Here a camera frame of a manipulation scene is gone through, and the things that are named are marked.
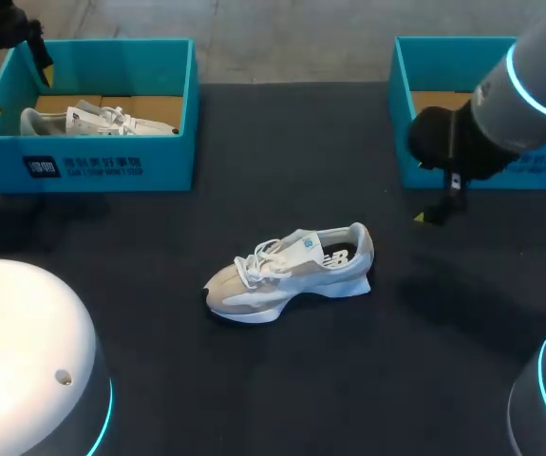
sneaker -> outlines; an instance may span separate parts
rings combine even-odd
[[[21,136],[119,136],[178,135],[177,128],[163,122],[136,119],[122,113],[122,108],[98,107],[80,100],[67,112],[42,114],[24,109],[20,120]]]
[[[262,242],[247,258],[222,269],[203,295],[210,311],[241,323],[275,320],[301,293],[346,297],[368,293],[374,246],[367,228],[353,223],[326,231],[297,230]]]

gray floor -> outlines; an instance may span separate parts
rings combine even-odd
[[[546,10],[546,0],[15,3],[47,38],[193,38],[201,81],[215,83],[383,81],[396,35],[512,35]]]

shoe box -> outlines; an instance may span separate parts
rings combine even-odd
[[[405,188],[442,188],[440,170],[425,170],[410,155],[407,129],[428,106],[458,109],[514,44],[512,37],[404,37],[395,40],[388,81],[388,107]],[[546,145],[472,188],[546,189]]]
[[[0,69],[0,192],[190,190],[198,129],[198,68],[187,39],[46,41],[53,87],[26,44]],[[177,136],[20,137],[26,107],[65,112],[79,100],[164,122]]]

dark tabletop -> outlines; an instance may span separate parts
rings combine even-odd
[[[386,85],[205,85],[194,188],[0,198],[0,257],[81,297],[116,390],[119,455],[508,455],[509,390],[546,336],[546,193],[474,192],[412,217]],[[206,317],[200,288],[296,228],[363,222],[372,293],[271,325]]]

white robot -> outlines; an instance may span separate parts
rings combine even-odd
[[[517,40],[460,110],[424,110],[408,143],[423,167],[451,176],[444,203],[425,214],[434,223],[461,205],[457,190],[466,182],[487,179],[544,145],[546,18]],[[546,456],[546,340],[513,386],[507,423],[518,456]]]
[[[81,299],[47,271],[0,259],[0,456],[101,456],[112,408]]]

